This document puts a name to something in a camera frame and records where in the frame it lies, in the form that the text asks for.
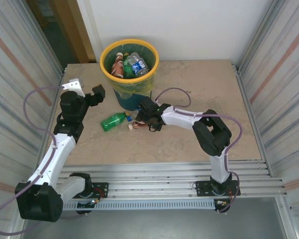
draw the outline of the floor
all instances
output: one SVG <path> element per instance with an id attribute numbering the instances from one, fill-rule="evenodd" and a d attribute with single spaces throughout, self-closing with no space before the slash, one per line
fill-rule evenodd
<path id="1" fill-rule="evenodd" d="M 43 29 L 43 33 L 50 43 L 63 69 L 68 64 L 79 63 L 74 57 L 67 39 L 64 37 L 57 22 L 49 22 L 48 25 Z"/>
<path id="2" fill-rule="evenodd" d="M 213 210 L 94 211 L 87 218 L 42 223 L 22 238 L 286 239 L 286 235 L 275 199 L 250 198 L 237 199 L 227 215 Z"/>
<path id="3" fill-rule="evenodd" d="M 209 161 L 195 134 L 181 127 L 168 125 L 159 132 L 149 132 L 148 128 L 130 131 L 125 120 L 104 132 L 100 122 L 126 110 L 118 104 L 100 64 L 70 64 L 64 81 L 73 78 L 82 79 L 85 93 L 102 84 L 106 96 L 102 103 L 87 111 L 83 120 L 84 130 L 67 158 L 67 165 Z M 218 114 L 232 116 L 242 124 L 243 135 L 229 151 L 230 160 L 261 159 L 229 60 L 161 61 L 155 75 L 152 99 L 169 87 L 180 87 L 190 94 L 192 103 L 186 110 L 202 112 L 212 109 Z M 160 97 L 159 102 L 184 105 L 188 99 L 183 92 L 169 91 Z M 239 128 L 230 120 L 225 119 L 224 122 L 233 134 L 233 141 L 239 134 Z"/>

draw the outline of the metal wall panel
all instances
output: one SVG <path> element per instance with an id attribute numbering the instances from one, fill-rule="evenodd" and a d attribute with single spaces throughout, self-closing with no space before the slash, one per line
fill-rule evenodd
<path id="1" fill-rule="evenodd" d="M 271 173 L 299 223 L 299 0 L 279 1 L 271 15 L 239 69 Z"/>
<path id="2" fill-rule="evenodd" d="M 35 88 L 58 86 L 61 77 L 61 67 L 27 5 L 0 1 L 0 205 L 32 174 L 46 138 L 27 124 L 23 99 Z M 29 98 L 27 112 L 35 124 L 48 127 L 56 96 L 54 90 Z M 0 211 L 0 230 L 9 230 L 14 208 L 15 203 Z"/>

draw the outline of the orange stripe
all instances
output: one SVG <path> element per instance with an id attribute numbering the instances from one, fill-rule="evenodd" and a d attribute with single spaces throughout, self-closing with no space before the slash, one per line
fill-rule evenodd
<path id="1" fill-rule="evenodd" d="M 295 181 L 292 181 L 290 183 L 286 183 L 285 184 L 285 189 L 288 191 L 288 190 L 293 190 L 293 189 L 296 189 L 296 188 L 299 188 L 299 179 L 295 180 Z"/>
<path id="2" fill-rule="evenodd" d="M 264 82 L 260 85 L 258 90 L 255 92 L 255 94 L 250 98 L 250 103 L 253 103 L 256 99 L 256 97 L 259 95 L 259 93 L 263 90 L 263 88 L 268 84 L 268 82 L 271 80 L 271 78 L 276 74 L 276 72 L 279 70 L 281 65 L 285 62 L 285 60 L 291 55 L 291 53 L 296 49 L 296 47 L 299 45 L 299 34 L 294 39 L 294 41 L 291 43 L 290 47 L 287 49 L 283 57 L 280 59 L 280 61 L 276 64 L 276 66 L 272 69 L 272 71 L 269 73 L 269 75 L 265 78 Z"/>
<path id="3" fill-rule="evenodd" d="M 3 40 L 0 38 L 0 48 L 4 53 L 9 57 L 9 59 L 12 61 L 12 63 L 16 66 L 16 68 L 24 75 L 24 77 L 30 82 L 30 84 L 35 88 L 38 89 L 39 86 L 36 84 L 36 82 L 32 79 L 30 74 L 26 71 L 26 69 L 21 65 L 19 60 L 15 57 L 15 55 L 10 51 L 10 49 L 6 46 L 6 44 L 3 42 Z M 49 100 L 49 98 L 43 93 L 42 91 L 38 92 L 40 96 L 44 99 L 44 101 L 51 106 L 52 102 Z"/>
<path id="4" fill-rule="evenodd" d="M 5 183 L 0 182 L 0 190 L 8 193 L 14 193 L 14 187 Z"/>

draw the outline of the table surface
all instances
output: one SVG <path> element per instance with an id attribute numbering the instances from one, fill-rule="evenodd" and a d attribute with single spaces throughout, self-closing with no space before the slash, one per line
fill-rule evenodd
<path id="1" fill-rule="evenodd" d="M 84 130 L 66 165 L 126 164 L 158 162 L 208 161 L 192 131 L 176 126 L 163 126 L 160 132 L 148 128 L 130 131 L 125 120 L 121 125 L 104 132 L 100 122 L 115 113 L 124 112 L 100 65 L 69 64 L 64 82 L 81 78 L 83 91 L 102 84 L 106 96 L 98 106 L 89 108 L 84 118 Z M 186 110 L 203 112 L 213 109 L 218 114 L 236 118 L 243 126 L 241 140 L 229 151 L 230 160 L 260 159 L 255 136 L 229 60 L 162 61 L 155 76 L 153 98 L 169 87 L 185 89 L 192 104 Z M 186 104 L 187 96 L 169 91 L 159 100 L 171 105 Z M 56 116 L 61 112 L 58 106 Z M 236 123 L 224 119 L 232 132 L 233 141 L 239 134 Z"/>

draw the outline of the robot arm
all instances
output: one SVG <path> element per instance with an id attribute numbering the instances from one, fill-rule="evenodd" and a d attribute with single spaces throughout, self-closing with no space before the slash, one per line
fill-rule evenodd
<path id="1" fill-rule="evenodd" d="M 88 108 L 101 103 L 105 91 L 102 85 L 99 85 L 92 89 L 94 95 L 84 94 L 79 79 L 73 79 L 62 87 L 69 91 L 61 95 L 62 113 L 57 117 L 57 124 L 53 131 L 57 143 L 50 144 L 39 167 L 28 181 L 19 183 L 15 188 L 17 194 L 38 175 L 41 176 L 34 185 L 17 198 L 20 216 L 23 219 L 55 222 L 61 216 L 63 204 L 79 193 L 89 194 L 92 190 L 89 174 L 73 173 L 60 186 L 56 183 L 68 155 L 83 131 L 82 121 Z M 56 150 L 51 162 L 40 174 L 46 167 L 54 147 Z"/>
<path id="2" fill-rule="evenodd" d="M 217 117 L 200 117 L 203 114 L 216 114 L 213 110 L 195 113 L 176 109 L 169 104 L 157 104 L 149 97 L 140 103 L 137 121 L 147 123 L 151 131 L 160 131 L 163 125 L 175 125 L 194 131 L 201 148 L 209 155 L 211 162 L 211 181 L 218 191 L 226 188 L 231 181 L 231 174 L 225 162 L 225 150 L 230 144 L 231 131 Z"/>

